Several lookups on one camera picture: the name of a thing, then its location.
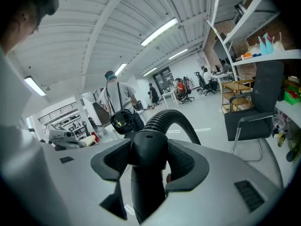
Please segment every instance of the black hose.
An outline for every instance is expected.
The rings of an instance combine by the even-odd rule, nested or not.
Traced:
[[[189,120],[177,110],[163,110],[157,113],[146,123],[144,129],[156,130],[166,134],[168,128],[174,123],[186,132],[192,143],[201,145]]]

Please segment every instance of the black office chair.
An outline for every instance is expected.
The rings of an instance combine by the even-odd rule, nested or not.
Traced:
[[[181,103],[184,104],[186,101],[190,101],[192,102],[191,99],[194,99],[194,97],[188,97],[188,95],[191,94],[191,90],[189,89],[188,87],[188,84],[187,84],[187,79],[186,77],[183,78],[183,84],[184,84],[184,88],[185,88],[185,95],[183,96],[183,99],[181,100]]]
[[[206,90],[204,92],[205,96],[207,96],[207,94],[209,92],[215,94],[215,92],[212,90],[212,87],[211,87],[211,82],[210,82],[211,80],[209,81],[208,84],[206,84],[203,77],[200,75],[199,72],[195,72],[194,74],[198,77],[198,82],[199,82],[200,87],[202,87],[202,91]]]
[[[256,78],[251,93],[234,96],[230,99],[229,113],[225,113],[228,140],[234,141],[234,154],[238,141],[257,139],[260,159],[262,150],[259,138],[268,138],[273,130],[272,117],[283,79],[284,65],[279,61],[266,61],[256,64]],[[251,96],[253,107],[242,111],[231,111],[235,98]]]

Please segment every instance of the ceiling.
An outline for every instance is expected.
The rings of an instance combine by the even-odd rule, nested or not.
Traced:
[[[232,19],[242,0],[220,0],[216,22]],[[59,0],[53,16],[19,45],[10,58],[20,74],[31,75],[49,102],[105,86],[104,74],[127,81],[188,48],[202,48],[215,0]],[[146,47],[140,43],[173,17],[177,26]]]

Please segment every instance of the white floor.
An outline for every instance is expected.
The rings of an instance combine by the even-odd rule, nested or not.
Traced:
[[[191,97],[195,97],[192,102],[187,101],[184,104],[179,104],[177,107],[172,98],[167,98],[169,109],[175,109],[182,112],[188,120],[191,122],[195,129],[198,138],[203,146],[207,146],[216,150],[221,150],[230,153],[232,150],[233,142],[229,142],[227,139],[227,131],[224,123],[224,116],[221,112],[221,101],[222,97],[220,92],[213,95],[209,93],[207,96],[199,95],[196,90],[193,90]],[[159,111],[167,109],[164,101],[162,100],[162,106],[157,109],[150,109],[143,112],[143,118],[148,121],[153,115]],[[168,133],[168,138],[178,139],[182,141],[190,142],[186,133],[181,129],[180,126],[172,125]],[[112,135],[101,138],[102,142],[113,140]],[[250,165],[255,167],[263,175],[269,178],[277,186],[281,187],[281,176],[275,162],[274,156],[269,145],[265,140],[260,140],[263,159],[260,162],[252,162]],[[235,155],[245,160],[256,160],[259,159],[260,153],[256,140],[240,141],[235,150]],[[167,174],[170,173],[170,168],[167,166],[164,170],[164,180]],[[131,200],[131,188],[130,188],[130,177],[131,168],[129,168],[121,177],[121,191],[123,194],[124,205],[133,206]],[[135,215],[128,213],[128,220],[132,221],[133,224],[138,225]]]

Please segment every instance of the person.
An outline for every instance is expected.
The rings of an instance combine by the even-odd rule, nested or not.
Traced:
[[[230,65],[230,61],[229,61],[228,58],[226,58],[226,59],[227,59],[227,61],[229,62],[229,64],[226,63],[225,60],[222,60],[222,61],[221,61],[221,64],[222,64],[222,70],[223,70],[223,72],[229,72],[229,71],[232,71],[232,68],[231,68],[231,65]]]
[[[20,126],[20,115],[32,93],[15,74],[6,56],[38,29],[45,15],[53,15],[59,5],[58,0],[12,1],[11,5],[2,8],[0,24],[0,95],[3,99],[0,111],[5,112],[1,115],[0,124]]]
[[[114,111],[116,113],[121,110],[117,87],[117,76],[112,70],[108,71],[104,76],[107,80],[107,87],[104,89],[102,100],[104,101],[109,114],[114,113]],[[136,91],[129,84],[123,82],[119,82],[119,89],[122,107],[123,109],[128,109],[132,113],[135,125],[135,129],[127,133],[125,138],[133,138],[136,132],[144,128],[142,119],[133,107],[137,104],[137,99],[135,97]]]
[[[159,97],[157,94],[157,91],[155,88],[153,88],[152,83],[149,83],[149,87],[150,87],[150,98],[151,98],[151,102],[152,102],[152,109],[156,109],[157,106],[159,106]]]
[[[202,71],[201,71],[201,76],[202,76],[202,78],[204,78],[204,73],[205,73],[205,72],[204,72],[204,69],[205,69],[205,66],[202,66],[202,67],[201,67],[201,70],[202,70]]]
[[[185,95],[185,87],[180,78],[176,78],[175,82],[177,84],[177,89],[178,89],[176,98],[177,98],[177,100],[181,101],[182,97]]]
[[[211,84],[212,90],[216,92],[217,88],[217,81],[211,81],[211,73],[208,71],[207,68],[204,69],[204,81],[207,84]]]

